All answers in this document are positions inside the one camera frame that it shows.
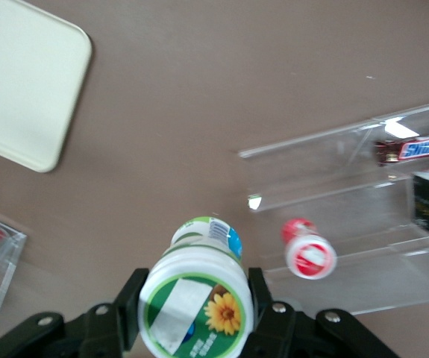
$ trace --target metal screw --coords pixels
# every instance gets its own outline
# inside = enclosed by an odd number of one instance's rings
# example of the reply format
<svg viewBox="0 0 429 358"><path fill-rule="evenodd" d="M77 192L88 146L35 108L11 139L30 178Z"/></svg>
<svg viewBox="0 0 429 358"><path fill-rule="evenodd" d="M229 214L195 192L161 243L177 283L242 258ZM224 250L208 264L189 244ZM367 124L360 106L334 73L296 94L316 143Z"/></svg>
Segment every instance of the metal screw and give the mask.
<svg viewBox="0 0 429 358"><path fill-rule="evenodd" d="M108 313L108 310L108 306L102 305L96 309L95 314L104 315L105 313Z"/></svg>
<svg viewBox="0 0 429 358"><path fill-rule="evenodd" d="M38 325L39 326L46 326L48 324L51 324L52 322L53 322L53 318L50 317L50 316L47 316L47 317L44 317L44 318L40 319L38 321Z"/></svg>
<svg viewBox="0 0 429 358"><path fill-rule="evenodd" d="M332 311L328 311L327 313L325 313L325 319L333 323L339 323L341 321L340 316Z"/></svg>
<svg viewBox="0 0 429 358"><path fill-rule="evenodd" d="M284 306L284 304L281 304L280 302L273 304L272 309L277 313L284 313L287 311L287 308Z"/></svg>

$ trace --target candy wrapper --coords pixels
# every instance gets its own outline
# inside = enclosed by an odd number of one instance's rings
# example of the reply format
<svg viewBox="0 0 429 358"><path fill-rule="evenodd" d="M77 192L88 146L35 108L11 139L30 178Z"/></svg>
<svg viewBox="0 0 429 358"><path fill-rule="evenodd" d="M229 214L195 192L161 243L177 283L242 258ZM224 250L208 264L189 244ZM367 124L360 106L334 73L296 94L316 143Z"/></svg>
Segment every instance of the candy wrapper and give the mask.
<svg viewBox="0 0 429 358"><path fill-rule="evenodd" d="M375 143L378 163L383 166L422 157L429 157L429 136L385 140Z"/></svg>

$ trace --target sunflower graphic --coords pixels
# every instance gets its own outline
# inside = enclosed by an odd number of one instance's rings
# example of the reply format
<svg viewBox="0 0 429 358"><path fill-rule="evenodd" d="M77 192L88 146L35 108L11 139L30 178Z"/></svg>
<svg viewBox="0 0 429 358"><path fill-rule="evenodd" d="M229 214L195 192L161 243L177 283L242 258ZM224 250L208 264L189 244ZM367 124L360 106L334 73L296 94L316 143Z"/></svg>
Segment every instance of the sunflower graphic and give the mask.
<svg viewBox="0 0 429 358"><path fill-rule="evenodd" d="M209 317L206 325L209 325L210 330L224 331L225 334L232 336L240 329L241 313L239 306L233 295L226 292L225 289L221 290L220 294L214 293L204 311L206 316Z"/></svg>

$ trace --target white tray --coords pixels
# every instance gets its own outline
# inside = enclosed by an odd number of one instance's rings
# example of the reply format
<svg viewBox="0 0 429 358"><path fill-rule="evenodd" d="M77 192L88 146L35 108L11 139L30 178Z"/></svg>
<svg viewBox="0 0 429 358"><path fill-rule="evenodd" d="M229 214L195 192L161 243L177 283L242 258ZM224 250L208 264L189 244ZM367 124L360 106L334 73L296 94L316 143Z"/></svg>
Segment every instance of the white tray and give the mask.
<svg viewBox="0 0 429 358"><path fill-rule="evenodd" d="M77 26L0 0L0 155L37 172L58 162L91 56Z"/></svg>

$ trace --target brown table surface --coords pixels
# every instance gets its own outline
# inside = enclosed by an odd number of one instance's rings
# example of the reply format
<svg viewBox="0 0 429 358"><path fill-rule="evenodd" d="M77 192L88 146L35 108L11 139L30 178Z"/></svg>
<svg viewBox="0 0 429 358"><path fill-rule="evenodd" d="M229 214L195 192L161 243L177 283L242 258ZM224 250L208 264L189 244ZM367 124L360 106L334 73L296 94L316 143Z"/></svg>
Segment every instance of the brown table surface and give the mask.
<svg viewBox="0 0 429 358"><path fill-rule="evenodd" d="M429 1L30 3L83 28L94 55L58 167L0 157L0 217L30 236L0 335L111 301L195 216L231 223L259 265L239 150L429 103ZM429 357L429 304L360 320ZM128 356L151 357L141 339Z"/></svg>

